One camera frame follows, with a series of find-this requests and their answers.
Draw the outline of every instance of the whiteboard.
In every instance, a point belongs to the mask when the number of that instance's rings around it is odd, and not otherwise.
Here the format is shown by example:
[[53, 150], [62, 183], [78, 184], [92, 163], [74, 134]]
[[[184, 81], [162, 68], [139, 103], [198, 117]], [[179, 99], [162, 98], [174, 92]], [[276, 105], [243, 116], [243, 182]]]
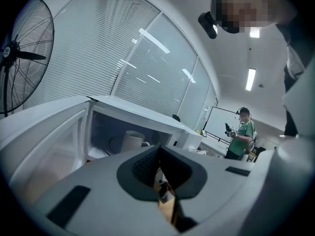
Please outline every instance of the whiteboard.
[[231, 111], [213, 107], [204, 130], [229, 142], [231, 138], [225, 134], [225, 123], [227, 123], [231, 129], [235, 128], [238, 130], [240, 126], [238, 119], [239, 116]]

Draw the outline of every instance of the fluorescent light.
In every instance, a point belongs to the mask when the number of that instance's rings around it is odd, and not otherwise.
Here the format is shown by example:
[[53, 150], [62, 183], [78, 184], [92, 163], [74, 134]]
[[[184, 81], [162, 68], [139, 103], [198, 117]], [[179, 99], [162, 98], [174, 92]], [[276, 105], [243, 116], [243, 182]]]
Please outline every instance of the fluorescent light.
[[160, 83], [160, 81], [158, 81], [157, 79], [153, 78], [153, 77], [152, 77], [152, 76], [150, 76], [149, 74], [148, 74], [148, 76], [149, 76], [151, 79], [153, 79], [153, 80], [155, 80], [155, 81], [157, 81], [157, 82], [159, 82], [159, 83]]
[[196, 83], [191, 74], [187, 71], [187, 69], [182, 69], [182, 71], [188, 76], [192, 83]]
[[251, 28], [250, 36], [259, 38], [259, 28]]
[[252, 84], [254, 83], [256, 74], [256, 69], [250, 68], [248, 71], [246, 90], [250, 91], [252, 89]]
[[149, 34], [146, 30], [140, 28], [139, 32], [145, 35], [148, 39], [150, 39], [153, 43], [155, 43], [158, 47], [160, 47], [166, 54], [170, 53], [170, 51], [161, 44], [155, 37]]
[[[140, 80], [139, 78], [136, 78], [136, 79]], [[140, 80], [140, 81], [142, 81], [142, 82], [146, 83], [146, 82], [145, 82], [145, 81], [143, 81], [143, 80]]]
[[124, 61], [123, 59], [121, 59], [121, 61], [124, 62], [124, 63], [126, 63], [127, 65], [130, 65], [130, 66], [132, 66], [133, 68], [137, 69], [137, 67], [135, 67], [134, 65], [132, 65], [132, 64], [130, 64], [130, 63]]

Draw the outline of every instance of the black slot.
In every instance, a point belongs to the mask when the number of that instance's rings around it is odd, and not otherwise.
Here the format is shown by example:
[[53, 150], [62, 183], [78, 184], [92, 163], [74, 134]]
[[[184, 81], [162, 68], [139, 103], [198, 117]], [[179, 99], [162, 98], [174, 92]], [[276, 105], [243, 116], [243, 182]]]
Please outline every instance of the black slot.
[[232, 173], [235, 173], [235, 174], [238, 174], [238, 175], [245, 176], [245, 177], [247, 177], [251, 173], [250, 171], [242, 170], [242, 169], [235, 168], [235, 167], [228, 167], [225, 170], [232, 172]]
[[84, 186], [75, 186], [47, 215], [47, 218], [56, 225], [64, 228], [91, 189]]

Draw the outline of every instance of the white mug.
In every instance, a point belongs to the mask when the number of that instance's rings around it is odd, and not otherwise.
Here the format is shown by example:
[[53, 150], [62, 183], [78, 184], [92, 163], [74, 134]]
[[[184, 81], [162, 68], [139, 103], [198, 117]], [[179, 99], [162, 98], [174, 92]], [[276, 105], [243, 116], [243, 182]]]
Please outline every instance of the white mug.
[[141, 148], [144, 144], [146, 144], [146, 146], [150, 146], [150, 144], [145, 142], [144, 139], [145, 136], [137, 131], [126, 131], [120, 152]]

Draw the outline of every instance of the chair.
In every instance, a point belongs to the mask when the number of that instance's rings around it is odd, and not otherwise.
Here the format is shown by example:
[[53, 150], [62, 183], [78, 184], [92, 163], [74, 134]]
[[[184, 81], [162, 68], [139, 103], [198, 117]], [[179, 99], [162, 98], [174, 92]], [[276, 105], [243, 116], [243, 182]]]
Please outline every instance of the chair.
[[177, 115], [173, 115], [172, 117], [173, 117], [176, 121], [181, 122], [181, 119], [180, 119]]

